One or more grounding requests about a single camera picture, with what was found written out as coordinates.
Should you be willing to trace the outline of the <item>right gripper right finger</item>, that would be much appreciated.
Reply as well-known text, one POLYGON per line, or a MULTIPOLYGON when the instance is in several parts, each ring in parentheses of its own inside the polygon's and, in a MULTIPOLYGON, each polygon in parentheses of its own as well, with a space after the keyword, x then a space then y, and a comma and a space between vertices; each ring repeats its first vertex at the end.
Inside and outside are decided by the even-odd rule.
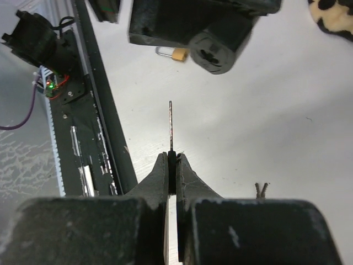
POLYGON ((176 199, 183 264, 341 264, 324 216, 308 201, 223 198, 183 154, 176 199))

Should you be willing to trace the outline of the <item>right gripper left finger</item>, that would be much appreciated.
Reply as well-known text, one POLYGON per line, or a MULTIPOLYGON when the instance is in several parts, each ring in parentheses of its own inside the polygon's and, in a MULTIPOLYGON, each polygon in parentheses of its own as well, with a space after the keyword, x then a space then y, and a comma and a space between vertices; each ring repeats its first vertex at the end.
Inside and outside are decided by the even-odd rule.
POLYGON ((168 158, 122 196, 35 198, 1 238, 2 264, 167 264, 168 158))

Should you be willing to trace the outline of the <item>black-headed keys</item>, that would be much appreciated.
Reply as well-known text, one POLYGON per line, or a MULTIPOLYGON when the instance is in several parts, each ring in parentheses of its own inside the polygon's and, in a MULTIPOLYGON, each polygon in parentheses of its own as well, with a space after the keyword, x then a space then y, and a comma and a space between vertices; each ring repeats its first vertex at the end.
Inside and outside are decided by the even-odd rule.
POLYGON ((173 146, 173 103, 169 101, 169 138, 170 150, 168 151, 168 168, 169 168, 169 194, 176 194, 176 161, 177 154, 173 146))

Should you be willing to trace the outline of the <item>small brass padlock long shackle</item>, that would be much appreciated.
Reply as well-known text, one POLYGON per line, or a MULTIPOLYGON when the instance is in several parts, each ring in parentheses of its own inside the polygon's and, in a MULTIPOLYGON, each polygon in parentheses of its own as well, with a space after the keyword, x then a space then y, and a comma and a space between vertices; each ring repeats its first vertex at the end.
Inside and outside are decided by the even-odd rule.
POLYGON ((157 46, 155 48, 155 53, 159 56, 167 57, 177 62, 185 62, 189 55, 189 49, 157 46))

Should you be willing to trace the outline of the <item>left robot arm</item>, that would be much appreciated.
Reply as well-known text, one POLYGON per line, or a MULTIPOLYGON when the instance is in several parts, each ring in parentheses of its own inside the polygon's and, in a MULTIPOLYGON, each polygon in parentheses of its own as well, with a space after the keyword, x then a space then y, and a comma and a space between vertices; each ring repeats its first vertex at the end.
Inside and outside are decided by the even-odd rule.
POLYGON ((281 1, 132 1, 129 42, 187 48, 196 64, 213 75, 228 72, 262 16, 281 1))

